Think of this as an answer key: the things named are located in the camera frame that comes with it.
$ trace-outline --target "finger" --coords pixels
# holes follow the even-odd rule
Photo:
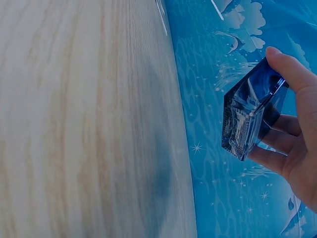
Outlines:
[[[263,138],[262,142],[274,148],[275,150],[288,155],[292,150],[296,139],[296,136],[271,129]]]
[[[273,172],[282,175],[286,156],[278,152],[255,147],[249,154],[249,158]]]
[[[297,117],[289,115],[281,115],[273,125],[273,129],[284,131],[293,136],[299,136],[302,133]]]
[[[269,65],[282,75],[296,93],[304,88],[317,85],[317,76],[296,58],[285,55],[274,47],[266,49],[266,58]]]

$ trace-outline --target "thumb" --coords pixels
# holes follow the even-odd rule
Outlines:
[[[268,64],[282,75],[295,93],[304,88],[317,86],[317,76],[305,68],[296,58],[285,55],[274,47],[266,49],[266,58]]]
[[[316,151],[317,140],[317,76],[297,59],[268,47],[266,58],[269,65],[286,80],[296,93],[296,109],[306,146]]]

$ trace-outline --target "water pattern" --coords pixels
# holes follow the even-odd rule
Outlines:
[[[289,185],[221,148],[224,94],[276,46],[317,72],[316,0],[165,0],[193,178],[198,237],[317,234]],[[283,112],[295,115],[294,94]]]

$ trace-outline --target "light wood grain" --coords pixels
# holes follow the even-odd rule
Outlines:
[[[0,0],[0,238],[69,237],[196,237],[155,0]]]

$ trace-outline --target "star print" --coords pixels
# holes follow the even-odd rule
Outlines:
[[[252,207],[249,207],[247,211],[252,213],[254,211],[254,209]]]
[[[194,146],[191,146],[191,148],[192,148],[192,151],[195,151],[195,154],[197,151],[200,152],[201,150],[205,150],[202,148],[202,145],[200,145],[200,142],[198,142],[198,145],[195,144]]]
[[[245,186],[245,183],[241,180],[239,183],[240,187]]]
[[[260,197],[263,199],[263,201],[264,200],[266,200],[268,197],[269,197],[269,195],[268,195],[268,193],[267,192],[265,192],[265,193],[263,193],[262,195],[260,195]]]

